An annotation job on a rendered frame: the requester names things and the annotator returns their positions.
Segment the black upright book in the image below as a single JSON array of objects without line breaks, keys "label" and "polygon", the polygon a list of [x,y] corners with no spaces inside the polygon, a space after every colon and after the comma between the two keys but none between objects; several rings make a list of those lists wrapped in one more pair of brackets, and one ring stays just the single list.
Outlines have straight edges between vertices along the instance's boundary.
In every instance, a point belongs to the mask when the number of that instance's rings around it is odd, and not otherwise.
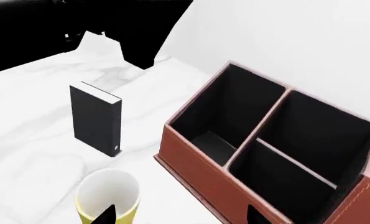
[{"label": "black upright book", "polygon": [[85,82],[70,85],[73,130],[76,139],[117,156],[121,143],[122,99]]}]

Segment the brown leather desk caddy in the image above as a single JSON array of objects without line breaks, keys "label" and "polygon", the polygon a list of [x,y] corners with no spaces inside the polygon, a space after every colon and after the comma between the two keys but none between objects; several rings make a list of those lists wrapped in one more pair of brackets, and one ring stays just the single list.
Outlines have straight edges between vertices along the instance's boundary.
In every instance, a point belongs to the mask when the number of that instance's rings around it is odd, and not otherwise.
[{"label": "brown leather desk caddy", "polygon": [[228,62],[155,159],[224,224],[370,224],[370,121]]}]

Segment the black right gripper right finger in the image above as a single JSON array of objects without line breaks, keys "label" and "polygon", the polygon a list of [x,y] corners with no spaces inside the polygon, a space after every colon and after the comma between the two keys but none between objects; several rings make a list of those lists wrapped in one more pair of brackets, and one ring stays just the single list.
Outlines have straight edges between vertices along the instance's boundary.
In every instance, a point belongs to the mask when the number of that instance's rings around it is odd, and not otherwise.
[{"label": "black right gripper right finger", "polygon": [[248,205],[247,224],[271,224],[271,222],[260,214],[252,205]]}]

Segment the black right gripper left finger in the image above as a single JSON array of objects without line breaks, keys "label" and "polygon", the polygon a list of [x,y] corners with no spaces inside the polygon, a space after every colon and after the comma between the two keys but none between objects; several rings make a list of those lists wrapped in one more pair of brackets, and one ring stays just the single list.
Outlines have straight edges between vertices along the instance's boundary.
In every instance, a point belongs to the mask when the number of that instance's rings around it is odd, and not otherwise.
[{"label": "black right gripper left finger", "polygon": [[93,224],[116,224],[116,209],[114,205],[108,207],[100,216],[98,216]]}]

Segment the yellow and white mug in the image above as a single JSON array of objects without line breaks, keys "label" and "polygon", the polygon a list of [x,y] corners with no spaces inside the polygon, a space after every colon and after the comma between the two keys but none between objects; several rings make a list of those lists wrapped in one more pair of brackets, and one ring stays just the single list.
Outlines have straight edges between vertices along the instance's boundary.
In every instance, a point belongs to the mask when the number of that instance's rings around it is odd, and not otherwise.
[{"label": "yellow and white mug", "polygon": [[101,169],[85,177],[74,193],[81,224],[92,224],[108,208],[111,224],[132,224],[141,201],[138,181],[118,169]]}]

